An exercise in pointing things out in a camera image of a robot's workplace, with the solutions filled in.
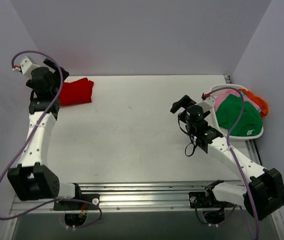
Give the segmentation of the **red t-shirt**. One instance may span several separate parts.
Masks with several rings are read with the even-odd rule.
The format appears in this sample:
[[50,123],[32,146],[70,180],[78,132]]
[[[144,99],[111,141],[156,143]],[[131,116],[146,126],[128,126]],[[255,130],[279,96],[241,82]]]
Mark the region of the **red t-shirt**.
[[94,82],[87,77],[73,82],[65,82],[59,95],[62,107],[88,104],[92,102]]

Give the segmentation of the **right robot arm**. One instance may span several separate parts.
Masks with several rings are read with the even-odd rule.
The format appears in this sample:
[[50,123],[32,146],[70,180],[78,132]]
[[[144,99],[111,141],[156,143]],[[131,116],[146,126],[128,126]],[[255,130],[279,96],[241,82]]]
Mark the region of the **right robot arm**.
[[243,186],[217,180],[206,187],[205,203],[216,206],[220,202],[244,207],[258,220],[263,220],[284,206],[284,183],[281,173],[257,164],[238,149],[206,117],[213,113],[215,100],[207,97],[200,103],[184,95],[174,102],[170,112],[178,113],[178,123],[184,123],[182,132],[195,147],[220,161],[243,183]]

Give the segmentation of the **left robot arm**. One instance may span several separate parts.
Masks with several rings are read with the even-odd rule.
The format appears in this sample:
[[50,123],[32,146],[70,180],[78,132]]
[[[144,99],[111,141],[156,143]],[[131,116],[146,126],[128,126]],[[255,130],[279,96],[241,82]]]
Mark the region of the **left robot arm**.
[[69,73],[48,58],[43,63],[40,66],[26,56],[17,67],[31,88],[29,127],[26,146],[7,178],[21,201],[65,199],[70,209],[77,210],[83,203],[79,185],[61,182],[48,168],[50,137],[61,106],[59,92]]

